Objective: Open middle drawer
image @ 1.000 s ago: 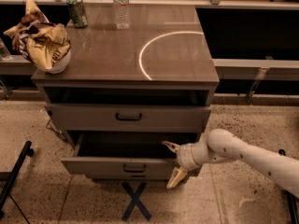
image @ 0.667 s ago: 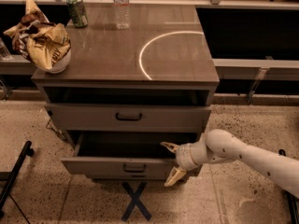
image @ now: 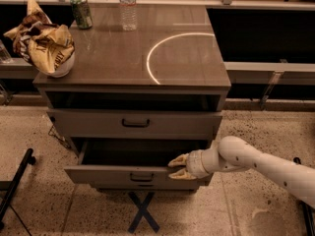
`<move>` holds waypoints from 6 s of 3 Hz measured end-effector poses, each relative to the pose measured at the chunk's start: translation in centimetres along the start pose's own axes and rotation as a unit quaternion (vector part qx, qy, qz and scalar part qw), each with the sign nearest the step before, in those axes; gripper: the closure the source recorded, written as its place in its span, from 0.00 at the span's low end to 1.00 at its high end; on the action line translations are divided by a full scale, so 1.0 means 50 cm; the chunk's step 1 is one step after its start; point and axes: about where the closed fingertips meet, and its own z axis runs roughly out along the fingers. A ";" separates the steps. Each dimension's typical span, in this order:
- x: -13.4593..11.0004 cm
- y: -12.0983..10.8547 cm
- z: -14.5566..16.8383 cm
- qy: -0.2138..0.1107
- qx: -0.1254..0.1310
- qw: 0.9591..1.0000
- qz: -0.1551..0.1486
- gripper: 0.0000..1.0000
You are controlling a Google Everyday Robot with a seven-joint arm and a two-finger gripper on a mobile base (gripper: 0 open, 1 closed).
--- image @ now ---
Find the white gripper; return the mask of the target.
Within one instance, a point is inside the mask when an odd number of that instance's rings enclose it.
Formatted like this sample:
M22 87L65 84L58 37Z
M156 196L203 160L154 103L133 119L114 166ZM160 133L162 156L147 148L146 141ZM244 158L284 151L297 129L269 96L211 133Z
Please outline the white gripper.
M168 175L173 180L195 180L202 179L209 176L202 162L202 151L200 149L193 150L189 154L184 153L172 159L169 167L185 166L177 172Z

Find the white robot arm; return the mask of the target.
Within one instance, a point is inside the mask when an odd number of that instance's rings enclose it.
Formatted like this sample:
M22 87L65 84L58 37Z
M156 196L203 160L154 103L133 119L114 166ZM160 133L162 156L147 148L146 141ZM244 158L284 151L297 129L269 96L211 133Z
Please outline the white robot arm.
M181 166L169 177L195 180L215 172L256 170L311 207L315 207L315 169L261 152L244 140L227 136L216 147L181 154L168 163Z

